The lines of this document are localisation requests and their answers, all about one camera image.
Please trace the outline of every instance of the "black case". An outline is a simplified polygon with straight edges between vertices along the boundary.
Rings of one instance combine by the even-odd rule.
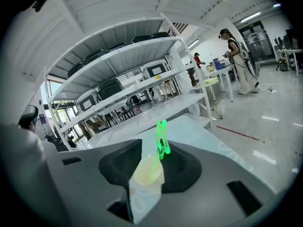
[[[103,55],[105,55],[105,54],[106,54],[105,50],[100,49],[100,50],[98,50],[98,51],[96,51],[96,52],[90,54],[90,55],[84,60],[84,63],[85,63],[85,65],[87,65],[87,64],[91,63],[92,61],[94,61],[95,59],[98,59],[99,57],[101,57],[101,56],[103,56]]]
[[[122,43],[122,44],[119,44],[119,45],[116,45],[115,47],[109,49],[109,50],[108,50],[108,53],[110,53],[110,52],[112,52],[112,51],[114,51],[114,50],[120,49],[120,48],[122,48],[122,47],[124,47],[124,46],[127,46],[127,45],[128,45],[128,43],[126,43],[126,42],[124,42],[124,43]]]
[[[85,64],[83,62],[79,62],[77,65],[75,65],[72,69],[69,70],[69,72],[67,73],[68,78],[70,78],[73,74],[75,74],[84,66]]]
[[[103,82],[98,87],[98,93],[102,100],[107,99],[108,97],[121,92],[123,90],[123,86],[118,79],[110,79],[106,82]]]
[[[167,32],[158,32],[151,36],[153,39],[157,39],[157,38],[169,37],[169,34]]]
[[[145,40],[151,40],[152,37],[150,35],[146,35],[146,36],[138,36],[138,37],[134,37],[132,38],[132,44],[134,43],[138,43],[138,42],[141,42],[141,41],[145,41]]]

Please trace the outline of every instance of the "shelf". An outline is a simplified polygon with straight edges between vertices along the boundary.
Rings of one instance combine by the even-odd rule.
[[[205,93],[186,94],[176,96],[162,104],[157,105],[141,114],[136,115],[112,128],[109,128],[89,140],[91,147],[101,146],[101,144],[113,144],[121,139],[127,139],[133,135],[141,133],[157,124],[157,121],[168,119],[192,104],[204,98]],[[195,121],[206,126],[210,120],[195,116]]]
[[[151,39],[112,51],[72,75],[50,97],[50,102],[76,100],[87,90],[108,79],[123,75],[145,63],[162,59],[179,39],[178,36]]]
[[[173,70],[164,72],[158,76],[155,76],[153,78],[144,80],[138,84],[132,85],[131,87],[124,89],[121,92],[118,92],[105,100],[102,100],[98,104],[92,106],[89,110],[80,113],[76,118],[72,119],[64,127],[62,127],[61,131],[64,132],[65,130],[71,128],[72,126],[74,126],[80,122],[83,122],[96,114],[101,114],[103,111],[107,110],[109,107],[120,103],[121,101],[125,100],[126,98],[133,96],[135,94],[138,94],[157,84],[160,84],[183,71],[184,70],[173,69]]]
[[[157,33],[163,22],[162,17],[139,17],[121,23],[115,23],[89,34],[70,47],[52,65],[49,74],[62,79],[68,79],[68,71],[79,60],[84,60],[98,49],[108,50],[118,44],[131,43],[133,37],[152,35]]]

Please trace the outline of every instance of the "door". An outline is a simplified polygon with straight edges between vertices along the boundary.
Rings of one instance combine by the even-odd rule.
[[[240,30],[255,61],[275,58],[273,47],[261,22],[256,22]]]

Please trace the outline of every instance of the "ceiling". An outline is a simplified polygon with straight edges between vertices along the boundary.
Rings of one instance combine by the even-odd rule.
[[[216,24],[223,18],[228,17],[235,26],[240,29],[252,22],[258,21],[272,14],[282,12],[281,8],[273,8],[277,2],[275,0],[222,0],[211,11],[201,18],[201,22],[210,26]],[[261,11],[261,15],[256,19],[248,20],[241,23],[246,17]],[[192,44],[196,39],[202,37],[208,30],[200,28],[196,30],[187,40],[186,43]]]
[[[222,16],[237,23],[273,0],[48,0],[39,13],[19,13],[4,40],[11,64],[36,82],[44,80],[54,62],[78,41],[109,25],[163,12],[175,23],[215,26]]]

